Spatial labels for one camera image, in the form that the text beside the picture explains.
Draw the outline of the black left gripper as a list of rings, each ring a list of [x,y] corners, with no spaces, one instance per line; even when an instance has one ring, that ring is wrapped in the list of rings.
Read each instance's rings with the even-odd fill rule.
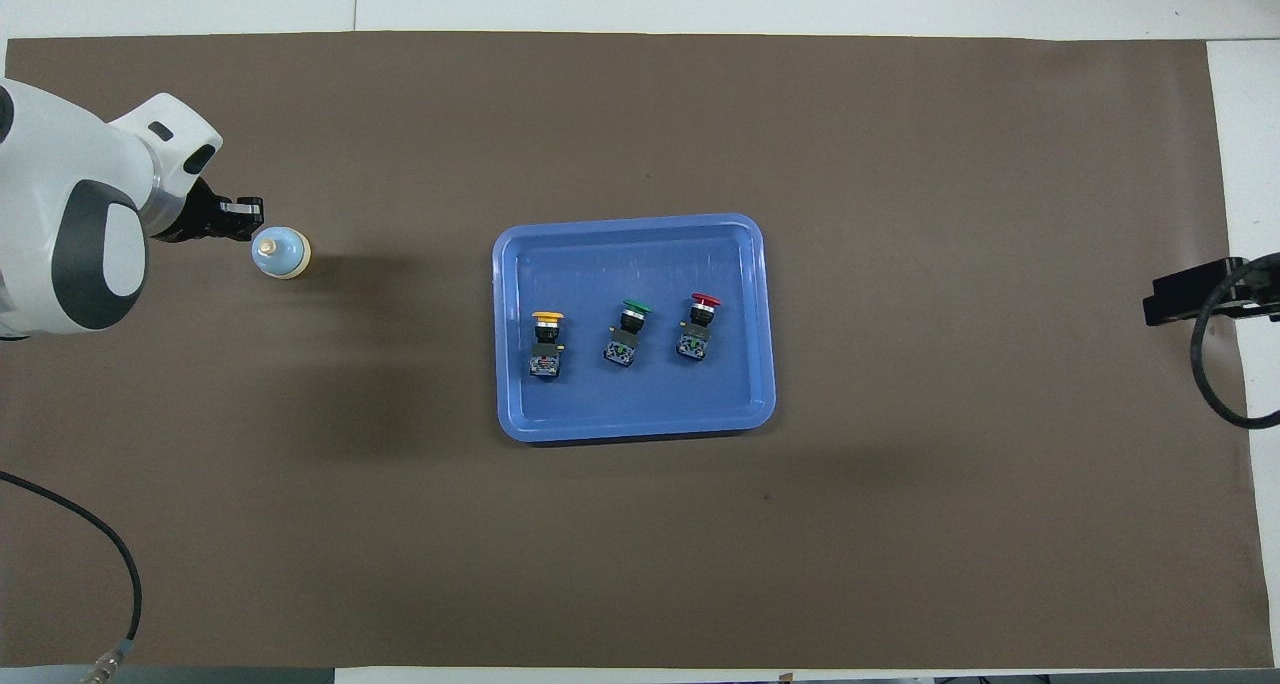
[[[262,215],[262,199],[225,199],[216,195],[202,177],[197,177],[175,220],[160,232],[160,241],[179,243],[223,237],[250,242],[259,229],[259,216]]]

